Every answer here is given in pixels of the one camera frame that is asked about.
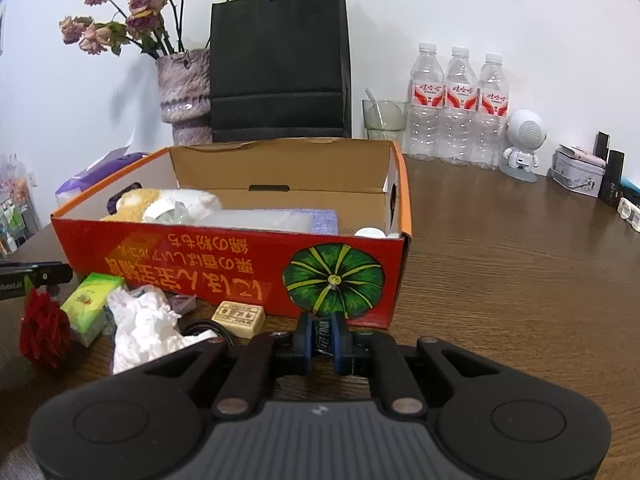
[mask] green tissue pack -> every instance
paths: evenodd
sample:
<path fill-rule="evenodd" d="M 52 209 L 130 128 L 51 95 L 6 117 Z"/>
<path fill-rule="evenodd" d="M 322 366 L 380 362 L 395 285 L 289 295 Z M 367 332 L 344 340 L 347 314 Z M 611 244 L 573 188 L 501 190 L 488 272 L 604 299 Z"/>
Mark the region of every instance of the green tissue pack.
<path fill-rule="evenodd" d="M 122 286 L 124 279 L 92 272 L 63 303 L 71 325 L 71 339 L 88 347 L 105 327 L 104 305 L 109 293 Z"/>

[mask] plush toy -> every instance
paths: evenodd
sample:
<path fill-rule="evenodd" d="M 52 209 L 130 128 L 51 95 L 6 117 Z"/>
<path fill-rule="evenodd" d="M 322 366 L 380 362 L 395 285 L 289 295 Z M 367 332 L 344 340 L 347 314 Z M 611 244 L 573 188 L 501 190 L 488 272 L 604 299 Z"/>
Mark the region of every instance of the plush toy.
<path fill-rule="evenodd" d="M 116 203 L 116 214 L 102 220 L 111 222 L 143 222 L 145 211 L 159 200 L 182 202 L 193 222 L 222 209 L 214 194 L 199 189 L 132 189 Z"/>

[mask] white robot speaker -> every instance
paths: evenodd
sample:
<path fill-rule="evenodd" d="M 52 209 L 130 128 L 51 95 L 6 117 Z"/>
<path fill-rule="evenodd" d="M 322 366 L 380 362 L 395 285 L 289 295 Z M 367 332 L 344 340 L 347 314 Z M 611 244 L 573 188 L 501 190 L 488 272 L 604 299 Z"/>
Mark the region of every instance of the white robot speaker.
<path fill-rule="evenodd" d="M 514 111 L 507 121 L 507 138 L 512 146 L 504 150 L 500 170 L 519 180 L 537 181 L 532 169 L 538 167 L 535 151 L 546 139 L 542 119 L 529 110 Z"/>

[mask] orange cardboard box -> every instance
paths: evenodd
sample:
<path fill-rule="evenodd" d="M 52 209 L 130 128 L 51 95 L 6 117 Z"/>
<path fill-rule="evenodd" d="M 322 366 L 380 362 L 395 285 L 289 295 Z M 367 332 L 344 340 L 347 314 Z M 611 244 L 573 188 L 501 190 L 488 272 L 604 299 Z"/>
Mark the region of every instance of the orange cardboard box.
<path fill-rule="evenodd" d="M 332 209 L 338 235 L 102 222 L 132 184 L 203 189 L 226 209 Z M 224 300 L 268 315 L 344 311 L 350 323 L 391 323 L 411 237 L 404 160 L 389 141 L 276 139 L 171 147 L 123 168 L 52 215 L 71 267 Z M 363 227 L 392 237 L 355 237 Z"/>

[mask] vase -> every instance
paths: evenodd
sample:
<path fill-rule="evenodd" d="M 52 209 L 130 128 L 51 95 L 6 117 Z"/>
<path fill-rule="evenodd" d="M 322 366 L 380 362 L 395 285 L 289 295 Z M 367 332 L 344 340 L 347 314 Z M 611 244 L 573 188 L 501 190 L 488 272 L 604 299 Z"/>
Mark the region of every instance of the vase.
<path fill-rule="evenodd" d="M 175 146 L 209 144 L 209 49 L 195 49 L 156 60 L 163 123 L 171 124 Z"/>

